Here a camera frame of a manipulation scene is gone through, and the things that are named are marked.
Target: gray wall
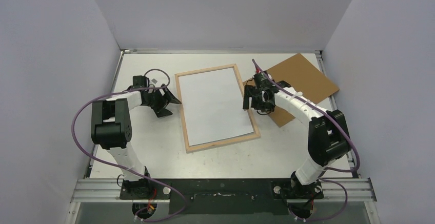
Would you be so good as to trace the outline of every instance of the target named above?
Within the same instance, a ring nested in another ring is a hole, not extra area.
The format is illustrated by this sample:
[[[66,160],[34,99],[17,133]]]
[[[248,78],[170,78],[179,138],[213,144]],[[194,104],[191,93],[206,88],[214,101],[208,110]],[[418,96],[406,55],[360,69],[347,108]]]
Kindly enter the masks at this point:
[[[95,0],[121,48],[323,49],[351,0]]]
[[[63,223],[88,159],[76,110],[119,57],[94,0],[0,0],[0,223]],[[87,149],[90,114],[79,120]]]
[[[433,223],[435,0],[352,0],[324,59],[383,224]]]

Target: wooden frame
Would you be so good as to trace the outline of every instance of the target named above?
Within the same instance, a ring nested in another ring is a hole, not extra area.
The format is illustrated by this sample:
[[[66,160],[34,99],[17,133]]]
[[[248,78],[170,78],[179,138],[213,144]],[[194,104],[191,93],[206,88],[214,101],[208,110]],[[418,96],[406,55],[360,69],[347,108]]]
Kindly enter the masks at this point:
[[[237,82],[239,83],[240,93],[243,97],[243,92],[245,89],[243,86],[242,78],[240,77],[239,69],[237,68],[236,64],[230,64],[230,65],[224,65],[224,66],[207,68],[207,69],[199,69],[199,70],[175,74],[175,82],[176,82],[176,87],[177,87],[178,99],[181,102],[183,102],[183,100],[181,98],[181,89],[180,89],[179,77],[185,76],[185,75],[191,75],[191,74],[205,73],[205,72],[210,72],[210,71],[215,71],[215,70],[229,69],[229,68],[233,68],[233,70],[234,70],[235,78],[237,79]],[[237,142],[243,142],[243,141],[259,138],[261,136],[260,131],[258,129],[258,126],[255,122],[254,116],[252,114],[252,110],[248,110],[249,119],[251,121],[251,125],[252,125],[252,128],[254,130],[253,133],[238,136],[238,137],[208,142],[208,143],[204,143],[204,144],[200,144],[200,145],[190,146],[189,145],[189,138],[188,138],[188,134],[187,134],[187,129],[186,129],[186,120],[185,120],[185,116],[184,116],[183,105],[181,106],[180,114],[181,114],[181,124],[183,127],[184,145],[186,147],[187,153],[199,151],[199,150],[210,149],[213,147],[225,146],[225,145],[229,145],[229,144],[233,144],[233,143],[237,143]]]

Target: metal bolt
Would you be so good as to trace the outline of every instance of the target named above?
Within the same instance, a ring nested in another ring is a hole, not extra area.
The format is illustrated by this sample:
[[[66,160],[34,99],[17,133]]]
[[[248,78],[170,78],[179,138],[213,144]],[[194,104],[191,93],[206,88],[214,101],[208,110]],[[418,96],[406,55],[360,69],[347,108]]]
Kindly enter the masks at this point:
[[[163,194],[168,195],[171,192],[169,187],[163,187]]]
[[[280,186],[276,186],[276,187],[274,187],[274,188],[273,188],[273,192],[274,192],[275,194],[279,194],[279,193],[281,192],[281,187],[280,187]]]

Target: tabletop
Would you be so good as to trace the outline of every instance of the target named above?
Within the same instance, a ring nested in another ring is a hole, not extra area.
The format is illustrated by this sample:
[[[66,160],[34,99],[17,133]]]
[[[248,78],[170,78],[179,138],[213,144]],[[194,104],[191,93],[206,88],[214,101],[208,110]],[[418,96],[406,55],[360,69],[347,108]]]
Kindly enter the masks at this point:
[[[158,68],[170,78],[169,90],[177,96],[174,75],[177,73],[237,64],[243,80],[255,73],[252,59],[262,69],[268,69],[293,56],[291,53],[155,53],[125,54],[122,60],[115,91],[125,90],[132,84],[134,75]],[[319,63],[315,54],[303,54],[316,68]],[[157,71],[147,74],[156,79],[156,86],[167,83],[167,77]],[[332,109],[327,98],[319,103]],[[149,107],[136,107],[130,111],[132,124],[131,144],[139,160],[148,168],[153,178],[281,178],[289,177],[308,156],[308,128],[297,119],[279,128],[268,116],[254,112],[261,137],[219,148],[186,153],[180,118],[180,107],[170,104],[167,109],[173,115],[157,118]],[[115,162],[100,146],[98,158]],[[349,169],[344,156],[332,167]],[[94,161],[90,178],[117,178],[119,168]],[[328,171],[324,177],[352,177],[350,173]]]

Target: metal frame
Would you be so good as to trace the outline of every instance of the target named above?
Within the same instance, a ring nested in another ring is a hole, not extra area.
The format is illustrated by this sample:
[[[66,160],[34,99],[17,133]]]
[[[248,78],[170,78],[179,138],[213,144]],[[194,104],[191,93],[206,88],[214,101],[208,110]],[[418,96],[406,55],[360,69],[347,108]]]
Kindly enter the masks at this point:
[[[224,50],[159,50],[159,49],[125,49],[121,50],[120,58],[116,67],[116,72],[113,78],[111,91],[113,92],[124,54],[152,54],[152,53],[314,53],[316,54],[320,70],[326,75],[323,65],[321,51],[282,51],[282,50],[258,50],[258,49],[224,49]],[[336,109],[334,96],[329,97],[331,106]],[[353,155],[347,154],[348,162],[351,168],[354,168]],[[335,179],[340,182],[348,192],[348,201],[364,202],[367,215],[371,224],[380,224],[380,219],[374,202],[376,196],[369,178],[340,178]],[[324,199],[318,199],[321,202],[342,202],[344,201],[343,190],[332,183],[323,182]],[[73,196],[71,198],[70,208],[66,217],[66,224],[74,224],[80,209],[81,202],[148,202],[147,199],[141,200],[121,200],[119,199],[120,187],[116,183],[116,179],[79,179],[76,183]],[[300,202],[304,200],[287,200],[287,202]],[[152,200],[151,202],[169,202],[169,200]]]

